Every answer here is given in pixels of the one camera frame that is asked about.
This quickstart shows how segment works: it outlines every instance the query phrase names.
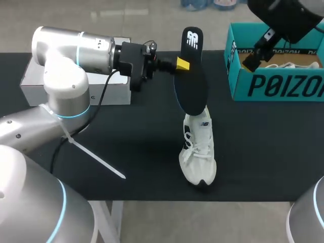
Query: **black insole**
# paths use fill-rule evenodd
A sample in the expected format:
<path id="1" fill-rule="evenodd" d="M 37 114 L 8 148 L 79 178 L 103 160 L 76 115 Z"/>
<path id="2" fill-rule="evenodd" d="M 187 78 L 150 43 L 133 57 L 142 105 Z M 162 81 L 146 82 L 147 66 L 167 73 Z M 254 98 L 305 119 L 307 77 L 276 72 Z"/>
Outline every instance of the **black insole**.
<path id="1" fill-rule="evenodd" d="M 180 58 L 190 63 L 190 70 L 177 71 L 174 88 L 180 107 L 189 115 L 199 115 L 207 104 L 208 85 L 201 65 L 204 35 L 197 27 L 182 33 Z"/>

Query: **gray floor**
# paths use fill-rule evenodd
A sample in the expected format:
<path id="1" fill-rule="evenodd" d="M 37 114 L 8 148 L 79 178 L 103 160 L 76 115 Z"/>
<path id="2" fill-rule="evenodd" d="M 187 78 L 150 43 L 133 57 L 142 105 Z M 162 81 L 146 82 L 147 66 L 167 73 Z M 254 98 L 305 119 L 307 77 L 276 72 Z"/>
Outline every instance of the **gray floor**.
<path id="1" fill-rule="evenodd" d="M 258 21 L 246 5 L 235 11 L 209 8 L 189 13 L 180 0 L 0 0 L 0 52 L 30 52 L 41 25 L 155 40 L 179 50 L 182 30 L 200 27 L 205 50 L 224 49 L 230 22 Z M 125 203 L 122 243 L 286 243 L 289 203 Z"/>

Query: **black tabletop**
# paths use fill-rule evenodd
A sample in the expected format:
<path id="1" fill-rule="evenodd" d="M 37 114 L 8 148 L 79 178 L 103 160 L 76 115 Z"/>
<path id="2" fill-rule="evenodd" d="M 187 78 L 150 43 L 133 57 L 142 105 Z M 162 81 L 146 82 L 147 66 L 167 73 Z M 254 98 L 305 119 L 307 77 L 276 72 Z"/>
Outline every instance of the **black tabletop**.
<path id="1" fill-rule="evenodd" d="M 19 83 L 29 58 L 28 53 L 0 54 L 1 116 L 28 108 Z M 196 190 L 182 175 L 178 156 L 184 113 L 166 73 L 157 73 L 141 93 L 133 93 L 131 105 L 103 106 L 76 138 L 126 180 L 69 144 L 61 150 L 55 176 L 89 200 L 296 200 L 324 175 L 324 103 L 234 102 L 223 52 L 203 52 L 202 63 L 217 161 L 209 190 Z M 57 144 L 29 156 L 48 170 Z"/>

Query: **silver robot arm segment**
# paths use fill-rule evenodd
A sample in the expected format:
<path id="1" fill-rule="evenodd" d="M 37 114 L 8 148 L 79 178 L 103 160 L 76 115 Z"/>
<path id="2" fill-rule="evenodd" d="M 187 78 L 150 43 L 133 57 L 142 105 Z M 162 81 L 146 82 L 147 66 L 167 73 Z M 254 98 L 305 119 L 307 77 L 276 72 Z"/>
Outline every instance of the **silver robot arm segment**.
<path id="1" fill-rule="evenodd" d="M 89 120 L 90 95 L 86 72 L 58 53 L 50 53 L 47 59 L 44 72 L 47 109 L 38 106 L 0 118 L 0 144 L 28 153 L 64 135 L 58 119 L 70 133 Z"/>
<path id="2" fill-rule="evenodd" d="M 86 32 L 39 27 L 33 36 L 32 55 L 41 66 L 45 65 L 48 50 L 56 50 L 70 58 L 86 72 L 109 75 L 113 69 L 114 38 Z"/>

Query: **white sneaker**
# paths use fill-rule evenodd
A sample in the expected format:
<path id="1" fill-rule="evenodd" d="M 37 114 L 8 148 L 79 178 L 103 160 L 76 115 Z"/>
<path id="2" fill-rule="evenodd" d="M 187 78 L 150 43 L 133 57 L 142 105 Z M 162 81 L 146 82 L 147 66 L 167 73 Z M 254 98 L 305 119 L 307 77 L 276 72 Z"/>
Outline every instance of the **white sneaker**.
<path id="1" fill-rule="evenodd" d="M 207 107 L 199 116 L 189 116 L 183 121 L 185 144 L 179 162 L 186 179 L 193 185 L 210 185 L 216 176 L 212 119 Z"/>

